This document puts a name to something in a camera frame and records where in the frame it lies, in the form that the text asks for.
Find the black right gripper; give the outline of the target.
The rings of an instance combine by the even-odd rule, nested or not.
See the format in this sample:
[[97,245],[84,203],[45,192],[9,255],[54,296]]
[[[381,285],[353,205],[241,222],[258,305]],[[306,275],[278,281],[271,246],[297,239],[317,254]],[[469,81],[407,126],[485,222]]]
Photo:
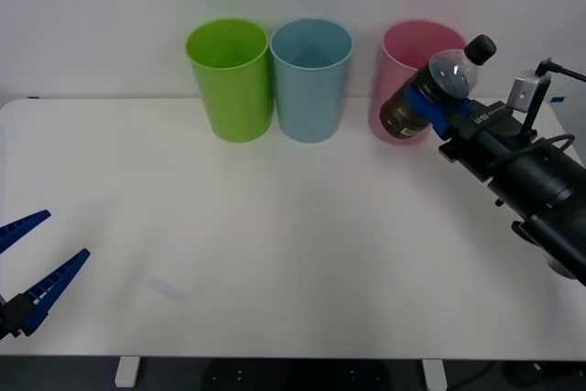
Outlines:
[[485,105],[470,98],[460,100],[435,86],[411,82],[408,105],[445,140],[439,147],[441,155],[449,162],[459,162],[479,181],[492,178],[499,160],[537,138],[537,131],[523,131],[523,124],[500,101]]

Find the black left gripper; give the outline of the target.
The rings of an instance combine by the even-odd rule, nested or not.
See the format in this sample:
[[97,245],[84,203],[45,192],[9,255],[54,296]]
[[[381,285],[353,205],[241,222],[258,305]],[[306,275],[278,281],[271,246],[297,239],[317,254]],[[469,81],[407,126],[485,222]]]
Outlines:
[[[48,210],[35,212],[0,227],[0,253],[2,254],[23,236],[50,217]],[[49,315],[49,310],[74,279],[91,253],[82,249],[37,284],[1,304],[1,339],[7,335],[30,336]]]

